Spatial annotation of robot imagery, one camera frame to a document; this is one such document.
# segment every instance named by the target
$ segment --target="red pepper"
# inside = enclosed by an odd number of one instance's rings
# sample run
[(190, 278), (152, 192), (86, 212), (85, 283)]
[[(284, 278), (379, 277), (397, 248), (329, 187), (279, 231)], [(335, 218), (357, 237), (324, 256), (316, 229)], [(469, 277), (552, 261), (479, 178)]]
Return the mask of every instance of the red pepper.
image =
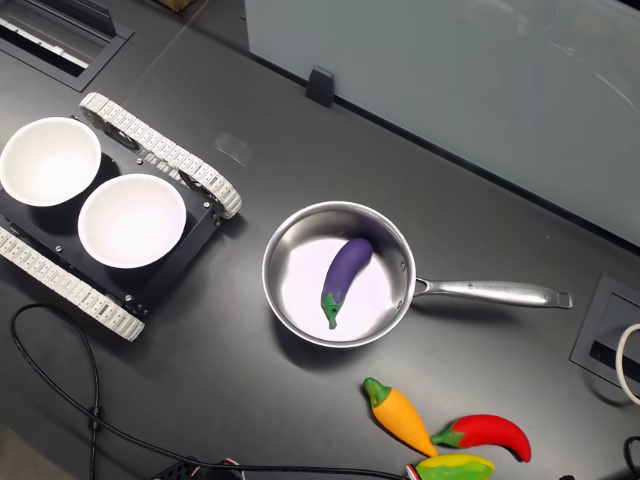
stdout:
[(524, 432), (515, 423), (496, 415), (459, 418), (444, 432), (432, 436), (431, 442), (458, 448), (501, 445), (515, 452), (523, 461), (531, 460), (531, 445)]

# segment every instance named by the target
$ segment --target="toy eggplant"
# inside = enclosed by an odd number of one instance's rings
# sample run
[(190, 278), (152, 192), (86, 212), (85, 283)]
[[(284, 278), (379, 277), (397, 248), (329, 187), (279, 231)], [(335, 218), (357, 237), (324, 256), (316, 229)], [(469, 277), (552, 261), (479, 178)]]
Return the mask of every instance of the toy eggplant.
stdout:
[(407, 474), (411, 480), (485, 480), (494, 468), (482, 457), (452, 453), (407, 465)]
[(367, 378), (363, 386), (369, 395), (373, 415), (384, 428), (411, 448), (429, 457), (438, 455), (420, 415), (402, 392), (373, 378)]
[(331, 262), (320, 299), (330, 329), (336, 328), (336, 316), (342, 308), (349, 287), (372, 255), (373, 247), (367, 240), (354, 238), (344, 244)]

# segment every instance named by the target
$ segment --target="yellow-green vegetable toy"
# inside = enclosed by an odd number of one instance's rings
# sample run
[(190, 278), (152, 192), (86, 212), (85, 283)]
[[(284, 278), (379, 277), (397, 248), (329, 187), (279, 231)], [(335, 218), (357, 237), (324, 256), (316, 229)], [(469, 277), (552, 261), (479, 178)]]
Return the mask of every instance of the yellow-green vegetable toy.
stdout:
[(402, 392), (371, 377), (365, 379), (363, 386), (369, 395), (373, 415), (384, 428), (411, 448), (429, 457), (438, 455), (420, 415)]
[(493, 473), (493, 463), (475, 455), (452, 453), (407, 465), (411, 480), (485, 480)]

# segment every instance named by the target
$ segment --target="saucepan handle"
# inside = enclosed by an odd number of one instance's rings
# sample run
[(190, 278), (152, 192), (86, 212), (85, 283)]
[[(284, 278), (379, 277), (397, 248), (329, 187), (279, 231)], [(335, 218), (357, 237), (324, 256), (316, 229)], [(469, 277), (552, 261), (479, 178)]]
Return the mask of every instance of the saucepan handle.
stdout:
[(415, 297), (449, 295), (520, 307), (571, 308), (573, 305), (568, 293), (527, 283), (491, 280), (439, 282), (423, 278), (416, 278), (416, 282), (424, 285), (425, 289), (416, 292)]

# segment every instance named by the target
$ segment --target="table surface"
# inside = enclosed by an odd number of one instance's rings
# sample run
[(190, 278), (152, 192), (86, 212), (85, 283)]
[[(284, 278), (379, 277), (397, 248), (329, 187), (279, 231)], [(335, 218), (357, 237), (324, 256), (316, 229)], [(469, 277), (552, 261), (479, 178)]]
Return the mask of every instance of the table surface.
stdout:
[[(219, 41), (214, 0), (191, 7), (197, 15), (186, 28), (186, 17), (142, 0), (105, 3), (136, 33), (86, 92), (121, 100), (221, 170), (244, 199), (134, 343), (82, 319), (110, 422), (200, 459), (402, 473), (421, 457), (372, 422), (360, 385), (373, 376), (404, 391), (430, 431), (473, 413), (520, 425), (532, 444), (530, 464), (498, 447), (469, 451), (496, 464), (492, 478), (627, 478), (622, 442), (639, 433), (640, 409), (616, 406), (621, 391), (569, 355), (600, 275), (640, 288), (638, 257), (346, 110), (312, 103), (301, 87)], [(0, 71), (7, 105), (0, 144), (34, 119), (78, 113), (83, 94), (3, 54)], [(222, 134), (251, 148), (248, 163), (215, 151)], [(118, 153), (121, 147), (102, 140), (106, 153)], [(269, 310), (261, 261), (288, 215), (325, 200), (362, 203), (389, 217), (427, 278), (537, 283), (571, 292), (575, 306), (545, 311), (421, 298), (370, 346), (336, 352), (307, 345)], [(9, 335), (13, 310), (49, 298), (45, 287), (0, 262), (7, 319), (0, 423), (87, 478), (86, 421), (31, 372)], [(61, 386), (88, 403), (89, 369), (71, 330), (34, 312), (20, 332)], [(98, 478), (145, 479), (171, 463), (106, 433), (99, 442)]]

